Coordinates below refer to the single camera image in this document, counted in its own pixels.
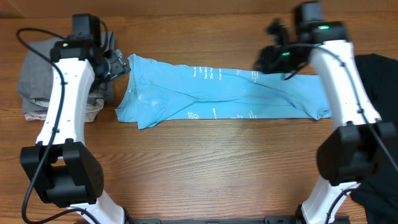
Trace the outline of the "light blue t-shirt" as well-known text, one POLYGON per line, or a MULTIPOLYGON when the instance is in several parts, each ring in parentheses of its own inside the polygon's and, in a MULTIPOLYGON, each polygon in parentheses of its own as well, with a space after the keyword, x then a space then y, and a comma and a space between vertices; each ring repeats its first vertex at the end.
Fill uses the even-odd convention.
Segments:
POLYGON ((176 119, 331 117, 320 78, 231 68, 172 65, 130 55, 126 93, 115 112, 139 129, 176 119))

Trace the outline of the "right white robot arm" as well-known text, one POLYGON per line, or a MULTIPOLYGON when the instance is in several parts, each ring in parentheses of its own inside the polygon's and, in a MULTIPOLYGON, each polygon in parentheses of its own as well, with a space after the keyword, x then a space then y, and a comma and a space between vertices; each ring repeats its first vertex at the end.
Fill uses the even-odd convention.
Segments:
POLYGON ((267 32, 275 44, 264 49, 255 68, 263 73, 281 73, 284 80, 307 65, 320 76, 332 112, 333 132, 317 151, 319 179, 309 198, 294 215, 268 216, 266 223, 348 223, 336 213, 361 183, 377 173, 387 150, 397 137, 391 122, 382 120, 364 89, 354 61, 354 47, 340 21, 326 21, 317 1, 294 9, 296 40, 275 20, 267 32))

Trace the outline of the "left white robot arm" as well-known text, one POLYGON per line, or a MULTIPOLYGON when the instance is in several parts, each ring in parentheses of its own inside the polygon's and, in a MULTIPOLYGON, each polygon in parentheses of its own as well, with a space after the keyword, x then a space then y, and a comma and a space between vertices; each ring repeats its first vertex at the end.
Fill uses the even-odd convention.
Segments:
POLYGON ((72 17, 73 32, 59 37, 49 56, 53 82, 47 116, 33 146, 23 147, 20 163, 43 203, 72 212, 88 223, 126 224, 127 211, 104 189, 101 164, 85 145, 88 96, 102 83, 130 72, 123 55, 108 48, 106 24, 91 14, 72 17))

